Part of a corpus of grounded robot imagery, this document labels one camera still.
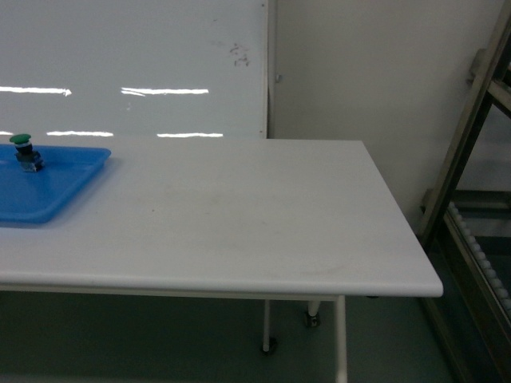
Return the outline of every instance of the white table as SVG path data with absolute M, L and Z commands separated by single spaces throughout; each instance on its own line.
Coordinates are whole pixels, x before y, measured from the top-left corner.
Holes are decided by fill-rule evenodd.
M 442 284 L 356 141 L 57 138 L 110 148 L 52 221 L 0 227 L 0 289 L 333 300 Z

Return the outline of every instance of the gray floor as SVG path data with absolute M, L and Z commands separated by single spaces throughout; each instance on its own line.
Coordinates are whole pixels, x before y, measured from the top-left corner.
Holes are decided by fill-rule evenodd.
M 332 304 L 272 305 L 265 357 L 261 301 L 2 293 L 0 381 L 333 382 Z M 415 299 L 348 298 L 347 336 L 350 383 L 453 381 Z

